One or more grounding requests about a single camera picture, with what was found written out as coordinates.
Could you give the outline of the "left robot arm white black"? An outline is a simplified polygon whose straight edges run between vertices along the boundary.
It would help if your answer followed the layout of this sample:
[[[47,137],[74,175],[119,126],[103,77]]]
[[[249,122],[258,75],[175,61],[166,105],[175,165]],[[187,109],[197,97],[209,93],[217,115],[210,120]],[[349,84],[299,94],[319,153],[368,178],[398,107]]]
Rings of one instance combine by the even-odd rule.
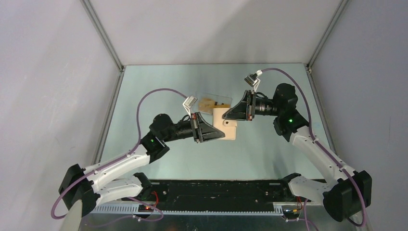
[[[193,138],[196,143],[202,143],[225,137],[225,133],[207,123],[201,113],[193,113],[190,119],[177,123],[167,114],[159,114],[149,129],[134,151],[117,159],[88,167],[70,166],[59,188],[59,198],[66,208],[71,209],[76,201],[81,201],[84,217],[95,207],[117,199],[147,200],[152,194],[152,184],[145,174],[134,173],[122,180],[120,177],[163,157],[170,150],[167,142]]]

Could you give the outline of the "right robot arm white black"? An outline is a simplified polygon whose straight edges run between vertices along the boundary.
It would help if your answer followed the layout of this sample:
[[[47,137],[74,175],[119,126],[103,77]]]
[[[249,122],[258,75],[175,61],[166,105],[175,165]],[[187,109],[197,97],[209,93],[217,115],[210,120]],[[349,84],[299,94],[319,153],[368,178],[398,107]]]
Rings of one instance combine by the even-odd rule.
[[[309,122],[297,111],[297,101],[295,87],[287,83],[279,84],[271,99],[260,92],[247,90],[223,119],[251,121],[255,115],[274,116],[276,133],[297,147],[323,176],[324,183],[298,173],[288,175],[284,178],[286,184],[280,187],[280,196],[285,201],[299,196],[320,203],[338,222],[365,211],[371,204],[370,174],[364,170],[357,172],[323,146],[310,131]]]

